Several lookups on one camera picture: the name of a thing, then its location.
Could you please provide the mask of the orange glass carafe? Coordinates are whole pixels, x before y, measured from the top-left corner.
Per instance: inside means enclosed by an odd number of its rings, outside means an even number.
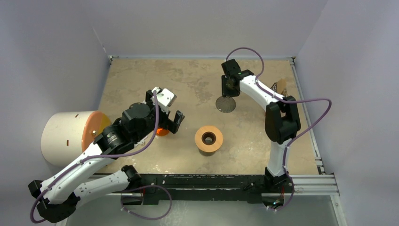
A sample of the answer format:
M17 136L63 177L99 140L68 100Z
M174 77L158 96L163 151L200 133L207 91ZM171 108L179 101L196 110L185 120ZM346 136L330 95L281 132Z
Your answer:
M156 135L159 136L159 137L166 136L169 133L170 133L170 131L168 129L158 128L156 130Z

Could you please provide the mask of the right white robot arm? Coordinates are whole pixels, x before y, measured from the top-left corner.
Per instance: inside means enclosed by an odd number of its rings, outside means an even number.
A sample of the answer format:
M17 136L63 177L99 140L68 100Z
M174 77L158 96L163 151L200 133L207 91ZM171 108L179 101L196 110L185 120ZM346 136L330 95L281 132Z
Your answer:
M222 96L237 97L247 94L265 111L265 132L271 141L270 158L265 169L265 188L271 192L288 180L287 154L291 141L301 129L301 122L293 96L284 97L259 81L250 70L241 70L235 59L221 64L224 72Z

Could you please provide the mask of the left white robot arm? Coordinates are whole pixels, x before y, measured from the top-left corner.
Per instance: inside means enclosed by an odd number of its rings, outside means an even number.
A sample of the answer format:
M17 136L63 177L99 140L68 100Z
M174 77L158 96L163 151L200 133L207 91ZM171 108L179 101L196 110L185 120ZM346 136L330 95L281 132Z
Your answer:
M176 133L184 115L177 111L174 119L169 119L175 99L176 95L168 89L148 90L143 102L133 103L67 167L47 180L32 181L28 185L35 198L31 222L63 221L85 203L113 192L144 194L158 190L154 182L144 184L131 165L99 179L90 180L90 177L116 159L143 152L155 139L158 129Z

